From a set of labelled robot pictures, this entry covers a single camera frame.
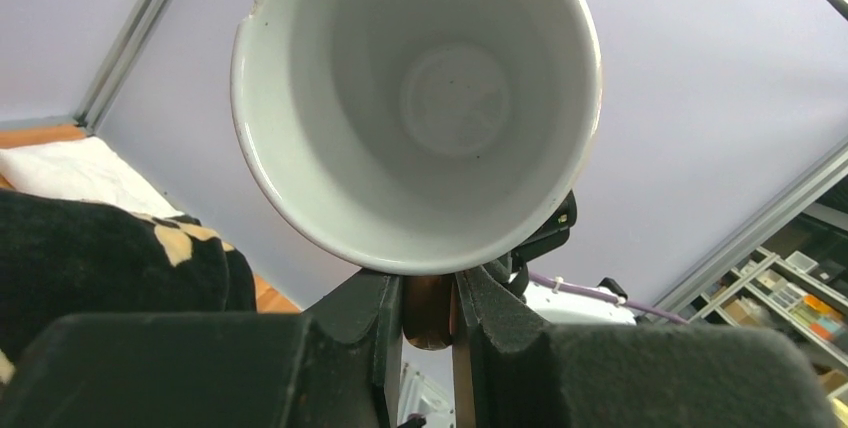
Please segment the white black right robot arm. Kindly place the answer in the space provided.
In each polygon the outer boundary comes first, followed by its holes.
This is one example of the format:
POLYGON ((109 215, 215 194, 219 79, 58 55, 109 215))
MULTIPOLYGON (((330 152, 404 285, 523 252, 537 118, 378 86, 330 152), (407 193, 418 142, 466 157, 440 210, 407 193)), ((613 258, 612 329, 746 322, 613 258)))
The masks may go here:
POLYGON ((482 269, 548 322, 636 325, 618 282, 566 253, 577 220, 576 197, 569 192, 528 239, 482 269))

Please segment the background storage shelf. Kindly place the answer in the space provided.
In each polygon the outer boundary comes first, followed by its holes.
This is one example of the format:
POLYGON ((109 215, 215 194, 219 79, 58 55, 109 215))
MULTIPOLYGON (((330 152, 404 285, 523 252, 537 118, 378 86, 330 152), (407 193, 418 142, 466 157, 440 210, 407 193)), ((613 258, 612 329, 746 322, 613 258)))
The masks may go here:
POLYGON ((689 322, 766 327, 811 361, 840 425, 847 424, 847 204, 821 199, 703 288, 689 322))

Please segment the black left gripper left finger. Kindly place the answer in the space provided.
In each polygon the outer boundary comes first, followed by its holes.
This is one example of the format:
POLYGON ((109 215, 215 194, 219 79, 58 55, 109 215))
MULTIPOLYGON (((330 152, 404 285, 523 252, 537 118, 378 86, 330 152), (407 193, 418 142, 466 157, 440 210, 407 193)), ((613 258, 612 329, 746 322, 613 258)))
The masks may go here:
POLYGON ((363 270, 301 314, 73 315, 28 349, 5 427, 393 427, 401 280, 363 270))

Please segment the brown pink mug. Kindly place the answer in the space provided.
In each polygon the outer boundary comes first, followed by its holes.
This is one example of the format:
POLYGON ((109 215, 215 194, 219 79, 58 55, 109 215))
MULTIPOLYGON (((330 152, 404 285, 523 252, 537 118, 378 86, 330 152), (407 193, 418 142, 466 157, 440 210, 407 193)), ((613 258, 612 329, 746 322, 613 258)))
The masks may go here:
POLYGON ((253 0, 238 144, 324 251, 407 278, 404 332, 450 342, 443 276, 529 241, 583 169, 602 61, 586 0, 253 0))

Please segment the white folded cloth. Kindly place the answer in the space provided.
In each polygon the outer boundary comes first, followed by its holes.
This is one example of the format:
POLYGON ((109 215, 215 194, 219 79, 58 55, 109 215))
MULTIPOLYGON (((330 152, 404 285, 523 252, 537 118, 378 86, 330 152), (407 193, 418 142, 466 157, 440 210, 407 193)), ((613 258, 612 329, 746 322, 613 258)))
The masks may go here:
POLYGON ((100 202, 159 218, 183 214, 97 137, 3 149, 1 174, 27 194, 100 202))

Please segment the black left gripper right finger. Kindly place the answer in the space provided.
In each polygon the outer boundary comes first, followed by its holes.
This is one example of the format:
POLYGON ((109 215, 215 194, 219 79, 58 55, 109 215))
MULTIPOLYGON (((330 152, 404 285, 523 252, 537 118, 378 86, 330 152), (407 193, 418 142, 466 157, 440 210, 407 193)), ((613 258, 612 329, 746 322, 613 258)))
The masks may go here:
POLYGON ((461 427, 834 427, 806 356, 779 333, 553 324, 484 270, 456 278, 461 427))

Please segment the black floral plush blanket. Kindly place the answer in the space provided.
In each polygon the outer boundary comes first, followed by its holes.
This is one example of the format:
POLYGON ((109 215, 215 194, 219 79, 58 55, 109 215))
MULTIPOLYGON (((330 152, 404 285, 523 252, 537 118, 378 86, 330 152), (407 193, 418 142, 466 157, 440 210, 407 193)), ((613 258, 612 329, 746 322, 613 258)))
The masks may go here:
POLYGON ((67 315, 256 309, 245 256, 195 218, 1 192, 3 385, 67 315))

